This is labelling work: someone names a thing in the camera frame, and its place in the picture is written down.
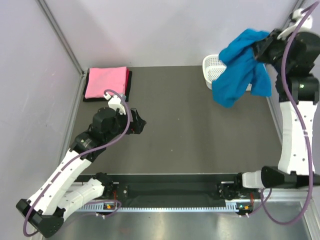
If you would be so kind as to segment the blue t shirt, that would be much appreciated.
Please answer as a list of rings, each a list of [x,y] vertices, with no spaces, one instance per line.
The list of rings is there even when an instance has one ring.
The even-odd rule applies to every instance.
[[[226,69],[212,82],[212,97],[225,108],[231,108],[251,85],[251,94],[272,95],[272,84],[265,64],[254,57],[252,44],[268,37],[267,31],[244,30],[218,55]]]

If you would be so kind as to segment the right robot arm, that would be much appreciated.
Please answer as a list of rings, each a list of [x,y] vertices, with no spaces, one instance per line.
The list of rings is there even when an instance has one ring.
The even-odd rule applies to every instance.
[[[314,115],[320,100],[320,82],[311,73],[320,54],[320,37],[309,31],[297,33],[286,58],[286,84],[300,112],[306,131],[284,89],[281,77],[282,58],[289,36],[283,37],[281,30],[273,30],[268,37],[252,45],[259,62],[271,64],[277,71],[275,87],[279,95],[282,113],[282,150],[277,166],[263,166],[255,172],[238,173],[234,178],[233,192],[245,198],[253,189],[278,188],[299,189],[309,185],[320,185],[320,176],[314,165],[308,162],[305,137],[313,137]]]

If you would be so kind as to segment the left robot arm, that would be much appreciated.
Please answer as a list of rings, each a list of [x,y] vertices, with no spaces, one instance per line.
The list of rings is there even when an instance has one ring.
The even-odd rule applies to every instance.
[[[88,129],[74,139],[65,157],[42,187],[16,204],[24,217],[23,234],[33,236],[33,233],[27,232],[27,225],[31,225],[36,234],[50,238],[62,228],[71,214],[97,198],[105,198],[111,203],[110,209],[116,212],[121,203],[116,199],[113,180],[105,173],[93,175],[87,183],[72,192],[68,190],[109,146],[124,135],[140,134],[145,125],[146,121],[134,108],[124,113],[110,107],[100,108]]]

